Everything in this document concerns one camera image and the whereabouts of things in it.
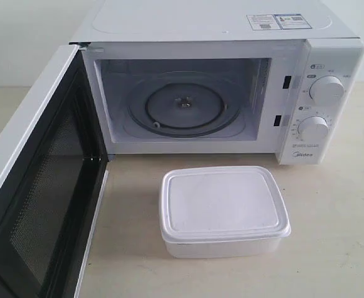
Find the white lidded plastic container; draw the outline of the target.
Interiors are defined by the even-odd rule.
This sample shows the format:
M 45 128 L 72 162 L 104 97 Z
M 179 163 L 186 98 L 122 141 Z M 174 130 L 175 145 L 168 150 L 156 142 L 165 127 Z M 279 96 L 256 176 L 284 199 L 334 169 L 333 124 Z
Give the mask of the white lidded plastic container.
M 162 179 L 159 217 L 175 258 L 269 253 L 291 234 L 280 189 L 261 166 L 172 170 Z

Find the white microwave door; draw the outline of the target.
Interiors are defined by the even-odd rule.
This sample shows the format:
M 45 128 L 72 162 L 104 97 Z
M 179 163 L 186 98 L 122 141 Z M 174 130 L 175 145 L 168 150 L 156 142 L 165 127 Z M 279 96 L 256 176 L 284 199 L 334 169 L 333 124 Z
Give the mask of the white microwave door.
M 0 133 L 0 297 L 77 297 L 108 172 L 78 45 L 60 47 Z

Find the white microwave oven body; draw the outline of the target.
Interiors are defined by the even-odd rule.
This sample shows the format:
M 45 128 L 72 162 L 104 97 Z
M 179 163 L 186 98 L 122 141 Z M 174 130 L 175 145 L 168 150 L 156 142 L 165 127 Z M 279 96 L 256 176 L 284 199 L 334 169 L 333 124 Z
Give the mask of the white microwave oven body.
M 252 30 L 246 15 L 301 14 L 302 30 Z M 121 154 L 271 153 L 281 165 L 316 165 L 327 151 L 352 90 L 364 44 L 320 1 L 98 1 L 71 38 L 83 60 L 110 156 Z M 235 83 L 242 108 L 209 135 L 150 132 L 129 114 L 127 96 L 163 73 L 195 71 Z M 321 77 L 345 88 L 338 103 L 309 95 Z M 298 125 L 319 116 L 329 134 L 300 139 Z

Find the glass turntable plate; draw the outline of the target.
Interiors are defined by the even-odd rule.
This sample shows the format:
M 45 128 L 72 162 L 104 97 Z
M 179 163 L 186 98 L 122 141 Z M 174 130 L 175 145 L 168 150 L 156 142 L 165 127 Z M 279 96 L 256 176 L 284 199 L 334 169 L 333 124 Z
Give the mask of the glass turntable plate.
M 144 129 L 173 138 L 209 135 L 239 115 L 243 91 L 228 79 L 174 71 L 136 84 L 127 96 L 129 114 Z

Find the lower white control knob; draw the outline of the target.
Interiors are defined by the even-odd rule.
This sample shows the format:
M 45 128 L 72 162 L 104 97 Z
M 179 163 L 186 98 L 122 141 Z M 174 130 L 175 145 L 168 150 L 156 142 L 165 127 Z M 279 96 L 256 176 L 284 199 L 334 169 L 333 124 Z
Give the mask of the lower white control knob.
M 303 141 L 319 142 L 328 136 L 329 126 L 322 117 L 308 117 L 298 125 L 298 134 Z

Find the white control knob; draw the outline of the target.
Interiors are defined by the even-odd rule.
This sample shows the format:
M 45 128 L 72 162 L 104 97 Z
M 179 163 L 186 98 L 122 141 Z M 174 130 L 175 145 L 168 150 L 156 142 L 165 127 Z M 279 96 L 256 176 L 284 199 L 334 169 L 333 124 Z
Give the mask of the white control knob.
M 328 136 L 329 126 L 322 117 L 308 117 L 298 125 L 298 134 L 303 141 L 319 142 Z
M 316 80 L 309 95 L 317 106 L 331 106 L 338 103 L 345 94 L 345 88 L 335 76 L 324 76 Z

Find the white and blue label sticker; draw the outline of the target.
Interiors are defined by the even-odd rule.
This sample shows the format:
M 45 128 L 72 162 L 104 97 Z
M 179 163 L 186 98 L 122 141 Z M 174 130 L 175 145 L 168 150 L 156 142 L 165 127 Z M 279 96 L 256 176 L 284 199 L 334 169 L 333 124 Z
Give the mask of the white and blue label sticker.
M 246 15 L 252 30 L 302 30 L 311 25 L 301 14 Z

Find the upper white control knob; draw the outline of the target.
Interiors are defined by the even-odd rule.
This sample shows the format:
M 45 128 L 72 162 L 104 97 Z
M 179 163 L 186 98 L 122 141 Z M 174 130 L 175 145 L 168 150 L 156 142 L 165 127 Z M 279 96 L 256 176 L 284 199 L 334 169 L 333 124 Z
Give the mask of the upper white control knob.
M 338 103 L 345 94 L 345 88 L 335 76 L 324 76 L 316 80 L 309 95 L 317 106 L 331 106 Z

